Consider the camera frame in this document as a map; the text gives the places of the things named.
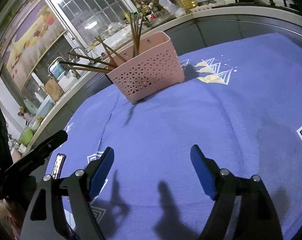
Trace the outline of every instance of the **phone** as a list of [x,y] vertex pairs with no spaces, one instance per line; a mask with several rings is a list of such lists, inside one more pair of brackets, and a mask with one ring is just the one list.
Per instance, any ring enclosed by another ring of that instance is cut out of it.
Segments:
[[53,179],[59,179],[62,171],[62,167],[64,164],[64,161],[66,160],[67,156],[62,153],[58,153],[57,157],[55,158],[54,167],[52,170],[52,177]]

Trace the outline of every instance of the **cutting board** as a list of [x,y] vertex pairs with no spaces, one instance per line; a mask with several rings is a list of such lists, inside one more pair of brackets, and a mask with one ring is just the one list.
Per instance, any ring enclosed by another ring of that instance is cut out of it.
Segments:
[[54,102],[57,102],[59,98],[64,94],[62,88],[57,84],[54,78],[50,78],[44,85],[44,90],[49,94]]

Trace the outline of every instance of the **plastic jug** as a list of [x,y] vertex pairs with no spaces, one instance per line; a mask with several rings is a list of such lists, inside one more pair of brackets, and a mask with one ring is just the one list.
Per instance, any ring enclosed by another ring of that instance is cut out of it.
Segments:
[[170,0],[158,0],[158,4],[161,5],[164,9],[166,9],[169,13],[175,14],[177,11],[177,7],[174,3],[171,3]]

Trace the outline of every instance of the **green bowl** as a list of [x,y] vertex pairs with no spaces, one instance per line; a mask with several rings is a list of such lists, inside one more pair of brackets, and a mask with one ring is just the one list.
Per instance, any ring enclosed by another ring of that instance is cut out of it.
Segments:
[[24,146],[28,146],[30,141],[32,140],[33,132],[31,128],[27,128],[23,135],[21,136],[20,143],[22,143]]

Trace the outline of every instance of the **white bottle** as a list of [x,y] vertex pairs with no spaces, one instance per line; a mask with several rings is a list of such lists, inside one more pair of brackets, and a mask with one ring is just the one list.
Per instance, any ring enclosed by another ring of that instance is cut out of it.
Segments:
[[34,92],[34,95],[36,97],[36,99],[38,99],[38,101],[40,102],[40,104],[43,103],[44,99],[42,96],[40,96],[37,92]]
[[175,14],[177,11],[177,7],[174,3],[171,3],[170,0],[158,0],[158,4],[161,5],[164,9],[166,9],[169,13]]

